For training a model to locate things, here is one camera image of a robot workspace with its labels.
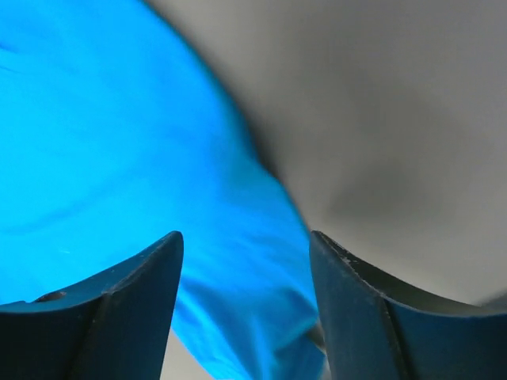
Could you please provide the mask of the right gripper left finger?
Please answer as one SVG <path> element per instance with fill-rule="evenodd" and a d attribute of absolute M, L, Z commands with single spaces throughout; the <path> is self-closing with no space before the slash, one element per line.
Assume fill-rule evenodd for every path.
<path fill-rule="evenodd" d="M 183 237 L 34 302 L 1 307 L 3 379 L 158 379 L 181 276 Z"/>

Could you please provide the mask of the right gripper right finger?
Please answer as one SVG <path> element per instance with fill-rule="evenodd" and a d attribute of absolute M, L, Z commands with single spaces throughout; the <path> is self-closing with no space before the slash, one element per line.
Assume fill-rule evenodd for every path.
<path fill-rule="evenodd" d="M 334 379 L 504 379 L 506 312 L 423 291 L 325 234 L 311 273 Z"/>

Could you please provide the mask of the blue t shirt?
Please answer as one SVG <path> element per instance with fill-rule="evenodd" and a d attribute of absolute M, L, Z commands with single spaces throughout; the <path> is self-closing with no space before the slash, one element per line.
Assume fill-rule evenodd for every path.
<path fill-rule="evenodd" d="M 173 330 L 197 361 L 216 378 L 319 378 L 307 230 L 191 48 L 141 1 L 2 2 L 2 302 L 173 230 Z"/>

